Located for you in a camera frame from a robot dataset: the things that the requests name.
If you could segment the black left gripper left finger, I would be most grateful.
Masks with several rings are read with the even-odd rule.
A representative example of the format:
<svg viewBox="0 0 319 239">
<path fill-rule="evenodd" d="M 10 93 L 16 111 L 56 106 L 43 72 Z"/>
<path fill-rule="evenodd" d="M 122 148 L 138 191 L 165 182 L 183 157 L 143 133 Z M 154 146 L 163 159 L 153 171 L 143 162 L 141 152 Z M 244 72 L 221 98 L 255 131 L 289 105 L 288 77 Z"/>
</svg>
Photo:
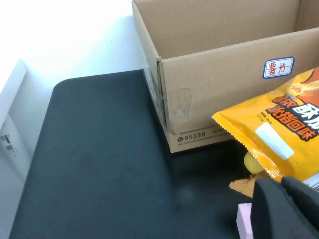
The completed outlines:
<svg viewBox="0 0 319 239">
<path fill-rule="evenodd" d="M 251 225 L 255 239 L 317 239 L 319 220 L 309 220 L 281 182 L 260 178 L 252 199 Z"/>
</svg>

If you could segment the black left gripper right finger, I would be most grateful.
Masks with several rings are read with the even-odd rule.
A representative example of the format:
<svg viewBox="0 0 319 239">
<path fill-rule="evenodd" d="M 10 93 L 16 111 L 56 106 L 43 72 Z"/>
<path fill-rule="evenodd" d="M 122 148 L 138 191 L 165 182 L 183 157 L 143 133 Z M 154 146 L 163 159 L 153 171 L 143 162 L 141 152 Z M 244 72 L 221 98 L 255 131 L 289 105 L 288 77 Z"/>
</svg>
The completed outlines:
<svg viewBox="0 0 319 239">
<path fill-rule="evenodd" d="M 292 177 L 284 177 L 281 184 L 309 220 L 319 219 L 319 193 L 315 189 Z"/>
</svg>

